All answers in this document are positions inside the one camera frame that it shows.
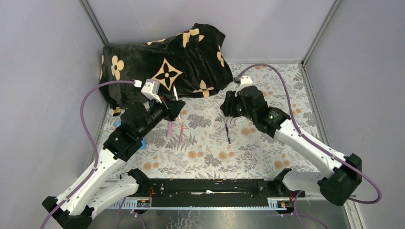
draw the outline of black metal base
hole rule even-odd
[[[268,207],[267,198],[291,196],[291,191],[282,183],[288,171],[290,169],[280,173],[275,180],[150,179],[147,185],[153,188],[152,207]],[[132,196],[149,197],[150,192]]]
[[[43,202],[42,206],[48,211],[51,212],[56,207],[57,199],[55,197],[47,197]],[[93,208],[86,206],[84,211],[79,216],[69,216],[68,212],[64,212],[61,209],[58,209],[52,217],[59,223],[63,229],[86,229],[90,226],[91,213]]]

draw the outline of tan flower pattern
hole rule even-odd
[[[242,128],[241,129],[241,134],[243,135],[243,136],[248,136],[249,134],[250,134],[250,129],[249,128]]]
[[[152,77],[153,80],[157,80],[163,85],[168,91],[171,90],[171,86],[179,75],[183,72],[177,70],[173,67],[166,58],[163,58],[162,66],[159,71]]]
[[[190,152],[188,153],[188,156],[189,156],[190,159],[194,159],[195,156],[197,156],[197,154],[195,153],[194,150],[192,150],[192,151],[190,151]]]
[[[190,36],[195,36],[195,35],[199,35],[200,34],[200,30],[199,29],[193,29],[193,30],[189,30],[188,32],[184,32],[183,33],[183,47],[187,47],[187,43],[190,40]],[[204,39],[204,35],[199,35],[198,37],[198,42],[202,41]]]
[[[200,89],[199,90],[194,90],[193,93],[198,93],[198,92],[202,92],[204,97],[208,97],[210,96],[210,90],[213,90],[213,87],[209,87],[207,88],[207,85],[205,84],[204,80],[201,80],[200,82]]]
[[[221,47],[218,46],[219,52],[216,53],[216,57],[218,58],[219,62],[221,62],[221,65],[225,67],[224,63],[224,58],[222,57],[222,52],[221,52]]]
[[[233,75],[237,75],[249,65],[229,66]],[[297,64],[273,66],[280,70],[286,80],[298,124],[308,133],[318,136],[315,116],[311,111],[305,87],[294,88],[295,85],[303,83],[299,66]],[[276,83],[278,76],[273,71],[253,68],[246,74],[252,76],[259,90],[267,92],[265,100],[269,106],[288,113],[282,85]],[[146,148],[138,150],[127,163],[114,171],[111,179],[116,179],[123,172],[133,168],[141,169],[150,178],[272,179],[284,168],[317,171],[292,148],[257,131],[251,121],[245,118],[223,117],[219,107],[224,102],[226,92],[235,90],[235,87],[231,83],[218,95],[205,99],[182,98],[186,102],[183,110],[187,111],[182,122],[185,126],[182,144],[179,144],[181,123],[178,120],[173,122],[171,137],[167,138],[168,123],[162,121],[145,137]],[[119,117],[107,114],[101,138],[98,140],[99,149],[102,148],[108,135],[114,131],[114,122],[118,120]],[[228,124],[231,144],[228,144],[225,123]]]
[[[119,71],[124,69],[124,62],[122,60],[119,61],[117,56],[113,56],[111,63],[111,73],[117,80],[119,80],[121,78],[121,73]]]
[[[101,55],[101,65],[104,64],[104,55]],[[103,76],[103,68],[101,68],[100,79]]]
[[[158,41],[147,42],[146,44],[151,45],[154,42],[164,42],[165,40],[167,40],[167,38],[163,38],[162,40],[158,40]]]
[[[143,164],[143,169],[144,170],[150,170],[151,168],[152,168],[152,165],[149,162]]]
[[[226,160],[228,158],[228,155],[226,154],[226,152],[221,151],[218,154],[218,158],[221,159],[221,160]]]

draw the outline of white cable clip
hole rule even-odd
[[[68,199],[67,196],[65,196],[65,197],[62,199],[62,201],[63,201],[63,200],[65,201],[65,203],[67,203],[67,202],[70,201],[70,199]]]
[[[134,80],[134,87],[142,87],[142,81]]]

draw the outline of patterned table surface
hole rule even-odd
[[[236,76],[249,64],[230,64]],[[298,124],[318,137],[315,117],[302,81],[298,64],[274,64],[286,81],[293,112]],[[287,99],[276,73],[266,67],[249,70],[254,85],[262,90],[270,106],[288,112]],[[168,122],[162,121],[146,137],[146,149],[138,150],[132,158],[111,175],[133,168],[141,169],[150,178],[274,178],[283,168],[317,171],[304,157],[289,146],[273,141],[256,130],[246,118],[224,117],[220,110],[225,93],[235,90],[231,83],[219,94],[207,98],[183,98],[186,102],[181,115],[184,123],[182,143],[179,143],[181,123],[173,122],[171,137],[167,138]],[[114,131],[119,117],[107,113],[99,139],[99,149]],[[228,144],[225,123],[231,144]]]

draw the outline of black fabric with floral pattern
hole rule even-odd
[[[108,44],[103,48],[100,83],[154,79],[161,84],[160,96],[174,98],[173,85],[179,97],[215,95],[233,80],[221,53],[224,39],[214,26],[196,23],[188,31],[154,42]],[[112,84],[100,91],[112,109],[147,101],[141,88],[130,84]]]

